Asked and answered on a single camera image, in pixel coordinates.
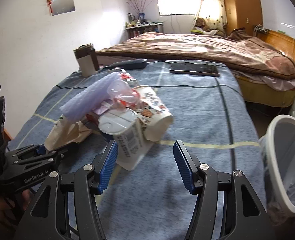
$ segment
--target desk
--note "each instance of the desk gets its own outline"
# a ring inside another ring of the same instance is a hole
[[[157,33],[164,33],[163,23],[144,24],[144,25],[129,27],[129,28],[126,28],[126,30],[128,32],[129,39],[139,36],[140,34],[151,32],[151,31],[154,31]]]

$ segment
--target window frame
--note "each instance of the window frame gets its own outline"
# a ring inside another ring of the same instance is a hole
[[[157,0],[157,9],[159,11],[159,16],[174,16],[174,15],[195,15],[195,14],[189,14],[189,13],[184,13],[184,14],[160,14],[160,8],[159,8],[159,0]]]

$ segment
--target silver screw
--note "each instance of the silver screw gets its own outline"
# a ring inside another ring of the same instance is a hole
[[[235,176],[241,177],[243,175],[242,171],[236,170],[234,171]]]
[[[83,169],[86,170],[86,171],[89,171],[93,168],[93,166],[91,164],[86,164],[84,165]]]
[[[201,170],[208,170],[209,166],[207,164],[205,164],[205,163],[202,163],[202,164],[200,164],[200,169]]]
[[[49,176],[50,176],[51,178],[55,178],[57,175],[58,175],[57,171],[52,171],[52,172],[49,174]]]

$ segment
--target red hanging ornament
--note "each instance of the red hanging ornament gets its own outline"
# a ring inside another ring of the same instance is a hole
[[[51,6],[52,0],[47,0],[46,2],[49,7],[49,15],[52,15],[52,13],[53,13],[52,6]]]

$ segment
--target blue gripper pad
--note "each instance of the blue gripper pad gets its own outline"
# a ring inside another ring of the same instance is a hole
[[[193,183],[193,173],[177,142],[175,142],[173,145],[173,155],[174,155],[178,170],[180,171],[184,186],[193,195],[196,189]]]
[[[109,150],[109,152],[107,154],[107,157],[105,158],[102,168],[99,171],[99,185],[98,185],[97,189],[101,194],[103,193],[103,190],[105,190],[107,188],[108,183],[110,181],[110,177],[112,175],[115,161],[117,158],[117,152],[118,152],[117,143],[114,142],[111,149]]]

